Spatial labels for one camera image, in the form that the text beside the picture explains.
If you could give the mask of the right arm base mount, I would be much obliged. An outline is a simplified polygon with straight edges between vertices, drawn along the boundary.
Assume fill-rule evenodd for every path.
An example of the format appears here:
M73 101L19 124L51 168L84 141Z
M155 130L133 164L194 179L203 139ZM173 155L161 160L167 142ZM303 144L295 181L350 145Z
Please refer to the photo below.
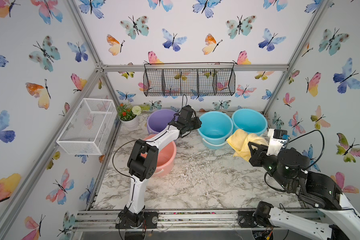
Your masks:
M238 224L241 228L274 227L270 222L270 218L269 212L258 210L238 211Z

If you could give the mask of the teal plastic bucket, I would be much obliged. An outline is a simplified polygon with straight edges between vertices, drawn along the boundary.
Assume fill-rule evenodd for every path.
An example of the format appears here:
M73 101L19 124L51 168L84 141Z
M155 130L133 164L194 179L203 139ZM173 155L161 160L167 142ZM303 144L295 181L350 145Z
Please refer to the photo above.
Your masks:
M212 111L199 117L202 122L198 133L202 143L209 149L218 150L225 146L227 139L233 134L233 121L222 112Z
M231 117L234 128L233 133L238 130L244 130L248 134L254 133L261 136L268 127L266 118L259 112L251 109L238 109Z

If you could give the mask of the yellow microfiber cloth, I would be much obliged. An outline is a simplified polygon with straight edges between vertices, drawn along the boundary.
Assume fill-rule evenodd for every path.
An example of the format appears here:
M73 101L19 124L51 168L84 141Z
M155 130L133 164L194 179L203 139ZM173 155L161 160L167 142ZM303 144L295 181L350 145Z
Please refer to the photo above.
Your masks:
M237 129L228 139L227 143L232 147L235 151L234 157L241 157L245 161L249 162L251 158L250 147L248 145L249 142L268 146L266 139L260 137L254 133L248 134L242 129Z

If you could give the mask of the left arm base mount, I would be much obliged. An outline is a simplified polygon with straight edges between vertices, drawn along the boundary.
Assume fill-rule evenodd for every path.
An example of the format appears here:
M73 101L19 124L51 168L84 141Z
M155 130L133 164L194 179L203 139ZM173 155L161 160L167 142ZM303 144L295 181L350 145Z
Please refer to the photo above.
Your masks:
M129 210L124 209L118 214L116 219L116 229L156 229L159 221L158 212L142 211L134 214Z

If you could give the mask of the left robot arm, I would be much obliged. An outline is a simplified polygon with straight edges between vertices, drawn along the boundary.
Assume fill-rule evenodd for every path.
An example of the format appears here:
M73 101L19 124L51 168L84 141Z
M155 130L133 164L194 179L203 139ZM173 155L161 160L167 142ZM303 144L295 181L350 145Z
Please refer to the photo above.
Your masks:
M157 135L148 139L134 141L134 146L127 162L128 178L131 179L129 200L123 216L136 219L145 209L144 195L148 180L154 175L159 153L170 143L187 136L202 126L202 122L192 109L184 107L168 125Z

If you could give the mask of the pink plastic bucket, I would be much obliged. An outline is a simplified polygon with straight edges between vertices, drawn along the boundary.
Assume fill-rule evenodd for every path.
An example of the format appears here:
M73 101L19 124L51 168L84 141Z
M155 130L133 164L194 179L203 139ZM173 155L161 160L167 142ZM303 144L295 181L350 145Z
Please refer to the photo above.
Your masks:
M176 154L177 147L174 141L159 152L157 167L153 174L154 178L163 177L173 170Z

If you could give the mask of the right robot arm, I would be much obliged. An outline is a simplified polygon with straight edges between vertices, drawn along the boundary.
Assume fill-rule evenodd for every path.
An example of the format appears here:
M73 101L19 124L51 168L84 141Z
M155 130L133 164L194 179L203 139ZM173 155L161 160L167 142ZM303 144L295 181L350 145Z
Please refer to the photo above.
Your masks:
M329 176L308 171L310 160L294 148L269 155L268 147L250 142L253 167L262 167L288 194L315 208L327 223L305 219L259 202L253 216L262 227L280 227L311 240L360 240L360 214Z

